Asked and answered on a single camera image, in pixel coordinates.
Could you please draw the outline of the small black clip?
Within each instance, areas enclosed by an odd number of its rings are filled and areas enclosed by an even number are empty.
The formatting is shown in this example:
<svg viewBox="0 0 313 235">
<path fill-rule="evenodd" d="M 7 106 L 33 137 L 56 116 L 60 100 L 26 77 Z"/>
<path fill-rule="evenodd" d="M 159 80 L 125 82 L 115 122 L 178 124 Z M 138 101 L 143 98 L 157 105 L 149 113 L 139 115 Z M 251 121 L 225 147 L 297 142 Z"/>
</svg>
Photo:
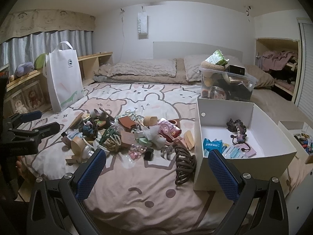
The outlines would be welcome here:
<svg viewBox="0 0 313 235">
<path fill-rule="evenodd" d="M 145 161 L 151 161 L 153 159 L 154 149 L 152 150 L 146 150 L 144 152 L 144 160 Z"/>
</svg>

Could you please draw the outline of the white round device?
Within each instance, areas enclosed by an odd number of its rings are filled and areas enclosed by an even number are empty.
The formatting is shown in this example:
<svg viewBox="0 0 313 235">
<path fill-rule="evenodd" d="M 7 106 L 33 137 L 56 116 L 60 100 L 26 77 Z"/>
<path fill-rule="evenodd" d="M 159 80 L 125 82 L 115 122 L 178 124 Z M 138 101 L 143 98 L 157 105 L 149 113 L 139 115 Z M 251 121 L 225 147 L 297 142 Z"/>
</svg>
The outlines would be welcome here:
<svg viewBox="0 0 313 235">
<path fill-rule="evenodd" d="M 93 145 L 86 145 L 81 152 L 81 160 L 82 161 L 88 160 L 97 149 L 98 147 L 95 147 Z"/>
</svg>

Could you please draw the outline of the blue packets in box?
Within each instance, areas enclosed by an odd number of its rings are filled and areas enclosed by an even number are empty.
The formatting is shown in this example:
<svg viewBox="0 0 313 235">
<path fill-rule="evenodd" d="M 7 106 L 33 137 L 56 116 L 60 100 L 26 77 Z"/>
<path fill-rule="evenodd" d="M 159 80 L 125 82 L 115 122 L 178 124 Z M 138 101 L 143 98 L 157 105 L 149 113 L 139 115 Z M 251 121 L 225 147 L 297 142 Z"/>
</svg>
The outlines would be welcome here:
<svg viewBox="0 0 313 235">
<path fill-rule="evenodd" d="M 226 159 L 240 159 L 244 158 L 241 150 L 235 145 L 229 145 L 227 143 L 222 142 L 222 140 L 213 140 L 211 141 L 208 138 L 203 140 L 203 152 L 204 156 L 208 157 L 209 152 L 212 150 L 217 150 L 220 154 L 222 154 Z"/>
</svg>

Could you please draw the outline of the cork roll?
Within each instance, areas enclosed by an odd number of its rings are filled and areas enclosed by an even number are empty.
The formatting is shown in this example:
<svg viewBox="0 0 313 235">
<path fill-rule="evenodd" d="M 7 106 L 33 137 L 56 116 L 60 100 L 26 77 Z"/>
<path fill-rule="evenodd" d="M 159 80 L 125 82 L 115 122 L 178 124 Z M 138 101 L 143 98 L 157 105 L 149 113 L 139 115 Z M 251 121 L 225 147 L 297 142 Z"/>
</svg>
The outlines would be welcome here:
<svg viewBox="0 0 313 235">
<path fill-rule="evenodd" d="M 143 125 L 146 127 L 157 125 L 158 118 L 156 116 L 145 116 L 143 119 Z"/>
</svg>

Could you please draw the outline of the beige pillow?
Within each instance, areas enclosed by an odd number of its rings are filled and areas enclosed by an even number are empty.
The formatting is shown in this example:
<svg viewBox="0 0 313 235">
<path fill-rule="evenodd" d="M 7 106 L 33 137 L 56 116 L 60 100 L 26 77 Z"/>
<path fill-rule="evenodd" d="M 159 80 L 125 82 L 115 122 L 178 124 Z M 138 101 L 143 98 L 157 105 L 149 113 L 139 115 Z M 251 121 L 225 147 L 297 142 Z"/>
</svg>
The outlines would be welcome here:
<svg viewBox="0 0 313 235">
<path fill-rule="evenodd" d="M 201 81 L 201 63 L 208 57 L 209 55 L 188 55 L 183 58 L 186 71 L 186 79 L 188 82 Z M 244 67 L 243 63 L 237 57 L 231 55 L 225 55 L 224 57 L 228 60 L 227 66 L 230 64 Z"/>
<path fill-rule="evenodd" d="M 135 76 L 168 76 L 174 78 L 177 74 L 176 59 L 140 59 L 116 64 L 104 64 L 94 72 L 95 75 L 106 77 Z"/>
</svg>

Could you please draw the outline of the pink plastic scissors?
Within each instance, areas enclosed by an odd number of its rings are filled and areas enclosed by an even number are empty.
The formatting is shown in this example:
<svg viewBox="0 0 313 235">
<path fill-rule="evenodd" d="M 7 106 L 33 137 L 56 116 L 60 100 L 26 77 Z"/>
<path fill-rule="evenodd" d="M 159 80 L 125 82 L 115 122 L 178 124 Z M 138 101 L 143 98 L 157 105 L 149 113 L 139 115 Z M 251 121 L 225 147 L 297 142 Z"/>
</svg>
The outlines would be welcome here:
<svg viewBox="0 0 313 235">
<path fill-rule="evenodd" d="M 185 140 L 180 136 L 173 138 L 171 142 L 168 142 L 168 145 L 177 146 L 177 147 L 181 147 L 185 150 L 188 150 L 188 146 L 187 146 Z"/>
</svg>

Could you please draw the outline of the wooden bedside shelf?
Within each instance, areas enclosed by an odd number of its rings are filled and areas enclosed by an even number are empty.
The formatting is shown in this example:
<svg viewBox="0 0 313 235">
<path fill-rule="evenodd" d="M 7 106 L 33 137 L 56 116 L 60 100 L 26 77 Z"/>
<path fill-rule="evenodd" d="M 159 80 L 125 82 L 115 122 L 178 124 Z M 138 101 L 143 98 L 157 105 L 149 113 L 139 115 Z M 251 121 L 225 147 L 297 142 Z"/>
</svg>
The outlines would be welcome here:
<svg viewBox="0 0 313 235">
<path fill-rule="evenodd" d="M 82 83 L 93 83 L 95 72 L 103 64 L 112 63 L 112 52 L 100 52 L 78 58 Z M 51 110 L 47 79 L 42 70 L 32 72 L 13 80 L 9 77 L 4 98 L 3 116 L 9 117 L 17 112 Z"/>
</svg>

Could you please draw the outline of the left beige pillow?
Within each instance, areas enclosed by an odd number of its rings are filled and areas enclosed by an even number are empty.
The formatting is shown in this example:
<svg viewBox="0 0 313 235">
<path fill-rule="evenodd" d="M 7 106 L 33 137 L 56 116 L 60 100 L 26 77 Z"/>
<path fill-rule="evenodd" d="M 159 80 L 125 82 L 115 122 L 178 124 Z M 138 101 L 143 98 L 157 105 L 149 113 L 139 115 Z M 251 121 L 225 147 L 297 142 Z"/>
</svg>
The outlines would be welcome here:
<svg viewBox="0 0 313 235">
<path fill-rule="evenodd" d="M 116 64 L 104 64 L 94 72 L 95 75 L 106 77 L 135 76 L 168 76 L 174 78 L 177 74 L 176 59 L 140 59 Z"/>
</svg>

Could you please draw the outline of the large brown hair claw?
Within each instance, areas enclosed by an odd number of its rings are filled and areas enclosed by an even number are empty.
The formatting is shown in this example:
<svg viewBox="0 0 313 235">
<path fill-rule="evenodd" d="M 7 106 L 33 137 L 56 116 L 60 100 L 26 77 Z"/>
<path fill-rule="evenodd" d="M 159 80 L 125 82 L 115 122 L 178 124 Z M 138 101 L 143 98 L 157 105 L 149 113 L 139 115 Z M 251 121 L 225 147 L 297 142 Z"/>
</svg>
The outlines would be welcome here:
<svg viewBox="0 0 313 235">
<path fill-rule="evenodd" d="M 196 170 L 197 160 L 195 155 L 180 146 L 175 147 L 174 149 L 176 158 L 176 177 L 175 184 L 181 186 L 184 183 L 193 180 Z"/>
</svg>

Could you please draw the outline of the white mesh bath pouf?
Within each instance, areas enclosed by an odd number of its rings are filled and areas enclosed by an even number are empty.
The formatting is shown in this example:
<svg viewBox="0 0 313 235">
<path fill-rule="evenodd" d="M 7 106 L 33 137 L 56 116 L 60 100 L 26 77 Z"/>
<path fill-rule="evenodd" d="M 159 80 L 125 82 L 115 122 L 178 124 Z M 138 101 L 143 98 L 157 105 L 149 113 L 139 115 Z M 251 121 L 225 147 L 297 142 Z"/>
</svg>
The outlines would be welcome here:
<svg viewBox="0 0 313 235">
<path fill-rule="evenodd" d="M 159 150 L 162 147 L 165 146 L 166 143 L 166 138 L 163 137 L 161 134 L 159 134 L 160 132 L 160 126 L 159 125 L 154 125 L 151 127 L 144 127 L 143 128 L 143 135 L 144 137 L 152 142 L 156 148 Z"/>
</svg>

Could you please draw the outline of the cartoon bear bedspread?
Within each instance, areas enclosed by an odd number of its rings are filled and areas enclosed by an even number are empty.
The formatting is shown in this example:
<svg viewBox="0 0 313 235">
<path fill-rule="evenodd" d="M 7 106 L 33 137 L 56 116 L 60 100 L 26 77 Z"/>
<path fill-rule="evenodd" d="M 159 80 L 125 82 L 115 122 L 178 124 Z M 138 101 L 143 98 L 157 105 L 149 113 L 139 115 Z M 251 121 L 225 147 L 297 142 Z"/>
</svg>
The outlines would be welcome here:
<svg viewBox="0 0 313 235">
<path fill-rule="evenodd" d="M 85 87 L 85 96 L 60 114 L 47 113 L 24 125 L 33 129 L 58 122 L 66 131 L 81 112 L 104 109 L 112 116 L 132 111 L 141 116 L 176 119 L 183 132 L 193 131 L 198 85 L 106 84 Z M 100 224 L 121 230 L 175 234 L 211 230 L 232 202 L 222 192 L 195 191 L 192 181 L 176 185 L 174 155 L 154 151 L 153 159 L 131 160 L 111 154 L 84 205 Z"/>
</svg>

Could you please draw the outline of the green snack bag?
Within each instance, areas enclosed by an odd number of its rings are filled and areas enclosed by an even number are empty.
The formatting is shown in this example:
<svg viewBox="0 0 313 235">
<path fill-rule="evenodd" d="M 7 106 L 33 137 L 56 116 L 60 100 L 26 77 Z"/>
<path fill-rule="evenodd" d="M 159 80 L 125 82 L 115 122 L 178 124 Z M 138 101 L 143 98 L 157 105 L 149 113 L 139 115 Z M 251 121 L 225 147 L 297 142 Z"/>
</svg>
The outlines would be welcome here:
<svg viewBox="0 0 313 235">
<path fill-rule="evenodd" d="M 229 59 L 225 58 L 222 54 L 222 51 L 218 49 L 213 54 L 211 54 L 211 56 L 209 56 L 205 61 L 215 65 L 226 66 Z"/>
</svg>

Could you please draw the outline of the purple plush toy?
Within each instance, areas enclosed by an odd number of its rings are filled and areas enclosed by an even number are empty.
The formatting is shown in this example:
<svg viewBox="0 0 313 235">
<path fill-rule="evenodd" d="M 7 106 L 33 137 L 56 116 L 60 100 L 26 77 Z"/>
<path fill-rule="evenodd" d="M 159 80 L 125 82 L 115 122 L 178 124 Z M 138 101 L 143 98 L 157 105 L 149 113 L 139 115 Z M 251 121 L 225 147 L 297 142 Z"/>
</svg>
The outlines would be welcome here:
<svg viewBox="0 0 313 235">
<path fill-rule="evenodd" d="M 15 78 L 20 78 L 34 70 L 34 65 L 32 62 L 21 63 L 15 70 Z"/>
</svg>

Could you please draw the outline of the wooden comb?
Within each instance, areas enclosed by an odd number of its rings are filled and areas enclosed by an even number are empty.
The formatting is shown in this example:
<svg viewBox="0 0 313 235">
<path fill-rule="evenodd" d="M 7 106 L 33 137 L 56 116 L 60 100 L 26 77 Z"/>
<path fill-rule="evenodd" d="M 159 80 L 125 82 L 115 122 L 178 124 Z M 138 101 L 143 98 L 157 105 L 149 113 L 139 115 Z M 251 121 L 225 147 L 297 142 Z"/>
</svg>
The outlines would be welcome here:
<svg viewBox="0 0 313 235">
<path fill-rule="evenodd" d="M 188 149 L 191 151 L 195 146 L 195 141 L 190 130 L 184 133 L 183 139 L 185 140 Z"/>
</svg>

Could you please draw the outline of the right beige pillow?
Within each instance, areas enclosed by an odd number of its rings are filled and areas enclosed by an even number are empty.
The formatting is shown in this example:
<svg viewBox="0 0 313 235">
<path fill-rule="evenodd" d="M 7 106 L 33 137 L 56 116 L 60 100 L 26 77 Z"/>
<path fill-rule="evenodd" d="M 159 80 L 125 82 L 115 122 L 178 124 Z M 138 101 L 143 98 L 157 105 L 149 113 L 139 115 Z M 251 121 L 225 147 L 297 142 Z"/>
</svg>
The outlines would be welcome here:
<svg viewBox="0 0 313 235">
<path fill-rule="evenodd" d="M 201 63 L 208 57 L 209 55 L 188 55 L 183 58 L 186 71 L 186 79 L 188 82 L 201 81 Z M 224 57 L 228 60 L 227 66 L 230 64 L 244 67 L 243 63 L 237 57 L 231 55 L 225 55 Z"/>
</svg>

